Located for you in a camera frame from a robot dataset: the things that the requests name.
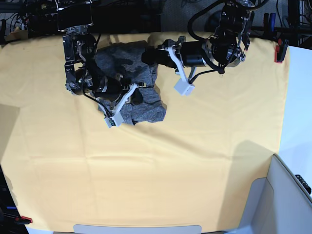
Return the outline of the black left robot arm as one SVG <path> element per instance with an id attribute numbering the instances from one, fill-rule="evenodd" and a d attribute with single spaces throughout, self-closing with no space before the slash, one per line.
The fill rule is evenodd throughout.
<path id="1" fill-rule="evenodd" d="M 214 34 L 207 38 L 197 35 L 193 30 L 195 20 L 220 4 L 224 6 Z M 208 66 L 223 73 L 225 67 L 232 66 L 236 60 L 245 59 L 244 50 L 240 45 L 243 43 L 247 48 L 250 44 L 249 34 L 255 7 L 254 0 L 218 0 L 188 21 L 187 30 L 193 41 L 186 41 L 185 36 L 180 36 L 177 41 L 167 39 L 156 48 L 146 49 L 141 60 L 149 66 L 161 64 L 177 69 L 167 51 L 169 47 L 173 47 L 183 67 Z"/>

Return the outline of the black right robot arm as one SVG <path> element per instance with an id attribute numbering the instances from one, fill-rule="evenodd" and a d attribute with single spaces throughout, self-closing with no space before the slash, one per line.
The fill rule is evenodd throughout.
<path id="1" fill-rule="evenodd" d="M 91 0 L 58 0 L 58 30 L 64 32 L 66 89 L 74 95 L 84 95 L 104 107 L 104 102 L 116 106 L 131 90 L 131 82 L 122 75 L 114 78 L 98 67 L 95 55 L 99 38 L 88 30 L 93 25 Z"/>

